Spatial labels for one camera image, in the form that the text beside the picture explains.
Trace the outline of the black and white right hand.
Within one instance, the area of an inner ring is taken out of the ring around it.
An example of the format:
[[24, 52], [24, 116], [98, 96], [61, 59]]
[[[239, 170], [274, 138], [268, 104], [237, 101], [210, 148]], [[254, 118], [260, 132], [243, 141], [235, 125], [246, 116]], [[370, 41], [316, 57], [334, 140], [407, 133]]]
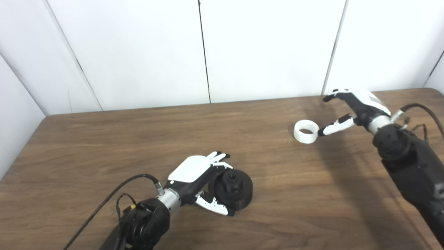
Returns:
[[323, 102], [333, 99], [343, 100], [352, 109], [353, 114], [346, 114], [319, 129], [318, 136], [337, 133], [354, 125], [363, 126], [369, 133], [375, 135], [380, 128], [393, 124], [391, 112], [387, 106], [369, 90], [336, 89], [324, 96]]

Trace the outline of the black and white left hand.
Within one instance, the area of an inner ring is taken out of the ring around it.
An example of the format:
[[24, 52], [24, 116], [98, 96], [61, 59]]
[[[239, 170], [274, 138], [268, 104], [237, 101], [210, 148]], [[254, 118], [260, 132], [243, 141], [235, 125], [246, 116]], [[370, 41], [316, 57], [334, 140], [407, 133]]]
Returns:
[[235, 215], [234, 209], [203, 190], [218, 174], [233, 169], [233, 166], [224, 162], [225, 158], [230, 158], [230, 155], [220, 151], [207, 156], [187, 157], [170, 173], [164, 192], [157, 199], [165, 205], [170, 215], [179, 207], [192, 204], [220, 215]]

